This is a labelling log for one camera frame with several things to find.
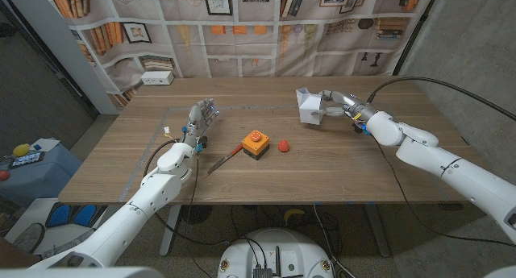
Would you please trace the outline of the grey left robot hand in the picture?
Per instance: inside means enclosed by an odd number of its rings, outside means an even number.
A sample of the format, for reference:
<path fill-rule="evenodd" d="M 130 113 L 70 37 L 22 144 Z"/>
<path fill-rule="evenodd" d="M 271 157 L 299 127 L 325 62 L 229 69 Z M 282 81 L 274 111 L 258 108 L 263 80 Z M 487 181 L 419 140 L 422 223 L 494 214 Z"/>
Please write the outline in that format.
<path fill-rule="evenodd" d="M 214 99 L 207 98 L 197 102 L 189 110 L 189 116 L 185 125 L 183 143 L 196 147 L 198 140 L 204 135 L 206 129 L 217 118 L 219 111 L 214 108 Z"/>

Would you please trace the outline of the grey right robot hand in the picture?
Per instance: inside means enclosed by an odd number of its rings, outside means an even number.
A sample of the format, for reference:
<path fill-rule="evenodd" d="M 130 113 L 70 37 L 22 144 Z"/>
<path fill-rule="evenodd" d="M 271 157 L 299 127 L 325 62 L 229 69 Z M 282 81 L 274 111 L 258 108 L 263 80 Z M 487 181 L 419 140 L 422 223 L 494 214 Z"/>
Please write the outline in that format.
<path fill-rule="evenodd" d="M 323 90 L 318 93 L 322 97 L 323 101 L 335 102 L 340 104 L 340 107 L 327 107 L 325 109 L 319 109 L 311 114 L 313 116 L 331 116 L 331 117 L 342 117 L 347 115 L 353 120 L 367 122 L 378 110 L 374 109 L 366 102 L 363 102 L 360 98 L 351 95 L 340 93 L 337 91 Z"/>

